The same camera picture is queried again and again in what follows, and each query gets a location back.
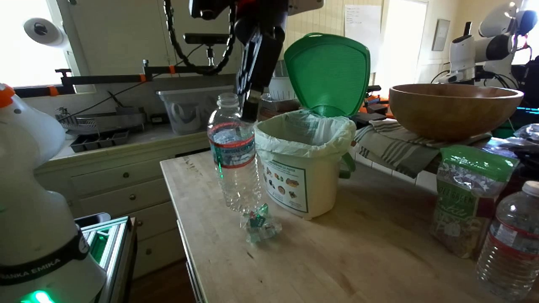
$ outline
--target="picture frame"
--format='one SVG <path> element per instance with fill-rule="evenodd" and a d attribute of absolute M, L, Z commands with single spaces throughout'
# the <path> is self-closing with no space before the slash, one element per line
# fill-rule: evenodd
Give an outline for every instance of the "picture frame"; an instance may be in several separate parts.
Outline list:
<path fill-rule="evenodd" d="M 436 23 L 436 32 L 434 33 L 434 41 L 432 42 L 433 51 L 443 51 L 445 48 L 445 42 L 449 33 L 449 24 L 451 21 L 445 19 L 438 19 Z"/>

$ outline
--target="green lid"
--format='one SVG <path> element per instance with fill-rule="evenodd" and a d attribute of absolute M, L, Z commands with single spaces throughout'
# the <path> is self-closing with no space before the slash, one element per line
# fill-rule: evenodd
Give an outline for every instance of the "green lid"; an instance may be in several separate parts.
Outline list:
<path fill-rule="evenodd" d="M 290 82 L 301 104 L 326 117 L 357 113 L 369 84 L 370 53 L 342 36 L 310 33 L 285 52 Z"/>

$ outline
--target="cabinet drawer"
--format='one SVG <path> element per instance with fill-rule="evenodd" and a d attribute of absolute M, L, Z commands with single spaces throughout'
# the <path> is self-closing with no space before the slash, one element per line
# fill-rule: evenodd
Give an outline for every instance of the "cabinet drawer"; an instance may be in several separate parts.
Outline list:
<path fill-rule="evenodd" d="M 173 229 L 139 242 L 133 279 L 183 259 L 182 240 Z"/>
<path fill-rule="evenodd" d="M 71 182 L 75 192 L 79 196 L 85 196 L 93 192 L 122 187 L 123 185 L 162 176 L 159 162 L 166 159 L 166 157 L 161 157 L 75 176 L 71 177 Z"/>
<path fill-rule="evenodd" d="M 164 179 L 129 186 L 80 200 L 85 215 L 107 212 L 113 218 L 170 200 Z"/>
<path fill-rule="evenodd" d="M 132 212 L 128 216 L 136 217 L 139 241 L 171 230 L 176 225 L 176 215 L 170 201 Z"/>

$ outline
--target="paper towel roll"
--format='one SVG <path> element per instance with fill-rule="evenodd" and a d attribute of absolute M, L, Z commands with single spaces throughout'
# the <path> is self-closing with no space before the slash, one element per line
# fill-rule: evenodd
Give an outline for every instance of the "paper towel roll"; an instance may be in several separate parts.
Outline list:
<path fill-rule="evenodd" d="M 66 49 L 69 40 L 62 29 L 47 19 L 31 18 L 24 23 L 24 31 L 35 42 L 47 46 Z"/>

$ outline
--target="paper note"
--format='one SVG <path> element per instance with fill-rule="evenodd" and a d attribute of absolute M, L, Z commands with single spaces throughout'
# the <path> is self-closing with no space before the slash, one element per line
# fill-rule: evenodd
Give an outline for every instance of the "paper note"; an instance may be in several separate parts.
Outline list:
<path fill-rule="evenodd" d="M 371 56 L 371 73 L 378 67 L 382 46 L 382 7 L 380 5 L 345 5 L 344 36 L 365 45 Z"/>

